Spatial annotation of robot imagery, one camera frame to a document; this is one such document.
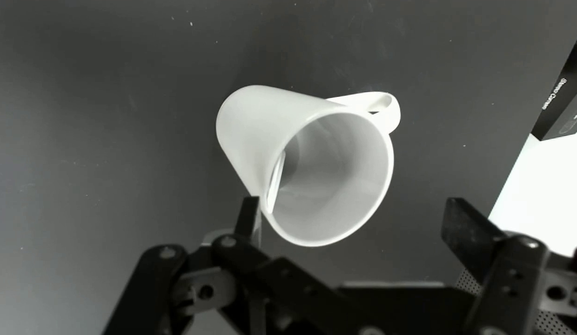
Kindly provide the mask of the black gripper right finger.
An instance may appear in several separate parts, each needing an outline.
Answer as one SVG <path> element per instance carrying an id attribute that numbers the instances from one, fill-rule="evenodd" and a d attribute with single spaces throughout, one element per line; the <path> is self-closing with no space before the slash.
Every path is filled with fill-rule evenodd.
<path id="1" fill-rule="evenodd" d="M 462 267 L 482 283 L 488 278 L 505 233 L 464 198 L 449 198 L 441 224 L 441 241 Z"/>

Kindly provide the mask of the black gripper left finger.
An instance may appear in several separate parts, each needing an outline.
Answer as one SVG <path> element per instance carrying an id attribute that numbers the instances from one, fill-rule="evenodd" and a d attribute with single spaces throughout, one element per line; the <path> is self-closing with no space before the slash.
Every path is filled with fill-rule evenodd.
<path id="1" fill-rule="evenodd" d="M 246 198 L 242 202 L 235 235 L 248 241 L 253 246 L 261 244 L 261 209 L 257 198 Z"/>

